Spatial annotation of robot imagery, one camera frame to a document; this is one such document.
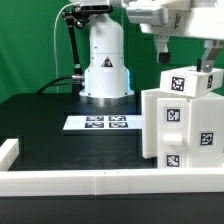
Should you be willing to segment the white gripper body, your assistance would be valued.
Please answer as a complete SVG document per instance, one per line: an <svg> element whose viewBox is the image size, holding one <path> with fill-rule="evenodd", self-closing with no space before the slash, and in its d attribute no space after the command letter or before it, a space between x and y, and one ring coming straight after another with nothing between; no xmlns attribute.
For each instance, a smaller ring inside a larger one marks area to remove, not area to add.
<svg viewBox="0 0 224 224"><path fill-rule="evenodd" d="M122 0L143 33L224 40L224 0Z"/></svg>

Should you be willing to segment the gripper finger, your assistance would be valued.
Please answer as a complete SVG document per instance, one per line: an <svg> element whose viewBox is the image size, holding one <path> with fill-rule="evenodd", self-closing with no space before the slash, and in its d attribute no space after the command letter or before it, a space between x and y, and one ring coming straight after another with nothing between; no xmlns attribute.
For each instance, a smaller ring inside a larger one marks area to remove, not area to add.
<svg viewBox="0 0 224 224"><path fill-rule="evenodd" d="M214 61L224 47L222 40L206 40L204 42L205 52L201 58L197 60L198 72L211 72Z"/></svg>
<svg viewBox="0 0 224 224"><path fill-rule="evenodd" d="M168 50L169 37L167 35L155 35L154 44L157 52L157 62L159 64L169 64L171 53Z"/></svg>

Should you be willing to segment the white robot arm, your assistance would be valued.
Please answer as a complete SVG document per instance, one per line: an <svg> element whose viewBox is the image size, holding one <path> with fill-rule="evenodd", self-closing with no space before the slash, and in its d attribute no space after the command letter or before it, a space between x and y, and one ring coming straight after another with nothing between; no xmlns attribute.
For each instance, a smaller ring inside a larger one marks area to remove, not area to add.
<svg viewBox="0 0 224 224"><path fill-rule="evenodd" d="M209 73L224 44L224 0L69 0L75 26L90 27L90 65L80 96L88 101L121 101L134 94L124 65L123 28L109 14L126 11L129 21L154 36L157 61L170 61L171 36L200 38L206 51L196 70Z"/></svg>

